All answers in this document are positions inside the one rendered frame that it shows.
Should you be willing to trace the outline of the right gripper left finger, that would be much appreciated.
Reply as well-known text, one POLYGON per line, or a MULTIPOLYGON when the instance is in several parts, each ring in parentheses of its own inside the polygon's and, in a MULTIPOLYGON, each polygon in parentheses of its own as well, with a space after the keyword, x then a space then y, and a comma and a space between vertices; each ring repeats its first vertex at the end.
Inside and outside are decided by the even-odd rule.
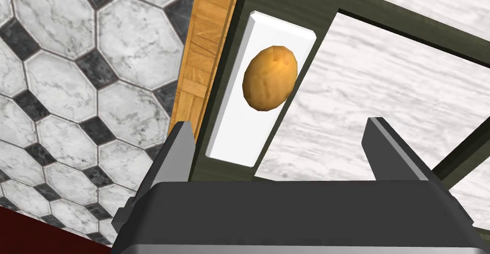
POLYGON ((151 187, 160 182, 187 182, 195 153, 195 140, 191 122, 177 122, 151 164, 135 199, 140 199, 151 187))

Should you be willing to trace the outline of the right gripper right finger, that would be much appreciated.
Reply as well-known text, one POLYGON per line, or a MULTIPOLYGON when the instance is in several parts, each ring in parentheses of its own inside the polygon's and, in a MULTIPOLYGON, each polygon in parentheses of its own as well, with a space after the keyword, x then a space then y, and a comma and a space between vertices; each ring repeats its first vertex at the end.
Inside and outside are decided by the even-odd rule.
POLYGON ((376 180, 440 180, 382 117, 367 119, 361 145, 376 180))

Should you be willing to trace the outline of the white door knob plate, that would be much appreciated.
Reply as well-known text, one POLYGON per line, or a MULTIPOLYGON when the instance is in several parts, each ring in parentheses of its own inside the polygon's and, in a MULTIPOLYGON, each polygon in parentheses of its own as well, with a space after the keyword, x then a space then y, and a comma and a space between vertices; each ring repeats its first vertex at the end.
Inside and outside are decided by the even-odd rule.
POLYGON ((242 90, 247 66, 260 51, 273 45, 285 46, 295 55, 299 74, 316 39, 315 33, 305 27, 258 11, 249 15, 212 129, 208 157, 254 166, 285 102, 270 111, 249 107, 242 90))

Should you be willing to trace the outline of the brass round door knob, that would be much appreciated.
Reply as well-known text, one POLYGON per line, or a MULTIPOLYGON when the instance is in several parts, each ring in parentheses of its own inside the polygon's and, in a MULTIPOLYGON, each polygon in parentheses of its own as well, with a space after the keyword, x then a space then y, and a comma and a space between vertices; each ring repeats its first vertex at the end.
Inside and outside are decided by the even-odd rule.
POLYGON ((290 96, 298 75, 298 62, 285 46, 270 46, 249 63, 242 82, 243 96, 256 111, 276 109, 290 96))

